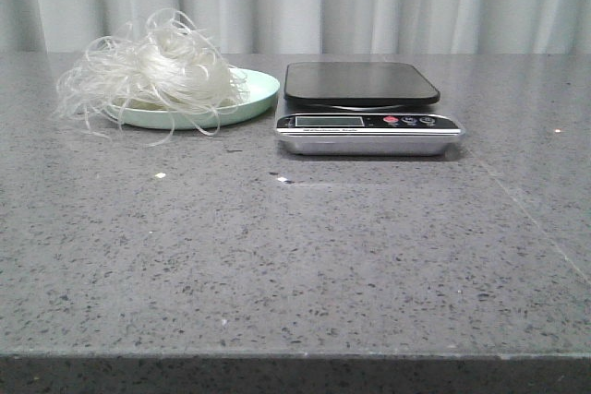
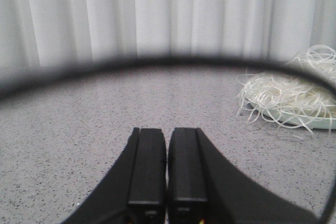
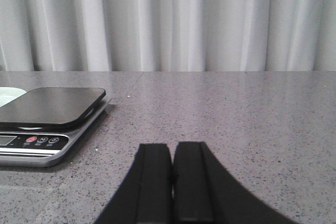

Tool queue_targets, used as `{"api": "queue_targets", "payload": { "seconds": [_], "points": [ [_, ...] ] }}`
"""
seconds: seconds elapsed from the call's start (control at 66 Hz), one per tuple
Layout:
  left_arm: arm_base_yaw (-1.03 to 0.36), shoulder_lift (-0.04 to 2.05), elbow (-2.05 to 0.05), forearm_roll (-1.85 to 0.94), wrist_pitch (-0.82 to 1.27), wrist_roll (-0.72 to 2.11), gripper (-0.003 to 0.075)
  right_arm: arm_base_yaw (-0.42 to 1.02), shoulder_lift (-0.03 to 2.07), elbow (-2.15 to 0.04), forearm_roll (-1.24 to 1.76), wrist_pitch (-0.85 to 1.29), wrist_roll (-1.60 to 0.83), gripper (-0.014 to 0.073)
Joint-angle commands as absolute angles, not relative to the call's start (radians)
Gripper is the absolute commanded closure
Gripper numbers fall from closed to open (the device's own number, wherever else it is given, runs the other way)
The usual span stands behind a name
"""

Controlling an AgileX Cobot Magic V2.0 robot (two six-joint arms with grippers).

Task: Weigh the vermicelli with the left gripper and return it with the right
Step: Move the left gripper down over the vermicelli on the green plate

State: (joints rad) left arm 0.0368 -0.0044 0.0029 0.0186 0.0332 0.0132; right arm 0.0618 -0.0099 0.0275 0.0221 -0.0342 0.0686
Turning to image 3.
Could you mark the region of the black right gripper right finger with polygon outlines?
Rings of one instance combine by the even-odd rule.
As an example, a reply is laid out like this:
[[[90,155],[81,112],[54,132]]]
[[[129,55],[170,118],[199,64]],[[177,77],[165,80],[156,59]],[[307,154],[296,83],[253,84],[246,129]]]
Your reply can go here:
[[[243,187],[204,142],[174,155],[175,223],[292,223]]]

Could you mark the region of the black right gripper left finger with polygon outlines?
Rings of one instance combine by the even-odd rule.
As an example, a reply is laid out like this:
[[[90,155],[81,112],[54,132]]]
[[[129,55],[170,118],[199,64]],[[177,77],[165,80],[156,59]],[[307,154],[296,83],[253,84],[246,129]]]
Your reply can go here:
[[[140,144],[132,166],[95,223],[171,223],[172,162],[166,144]]]

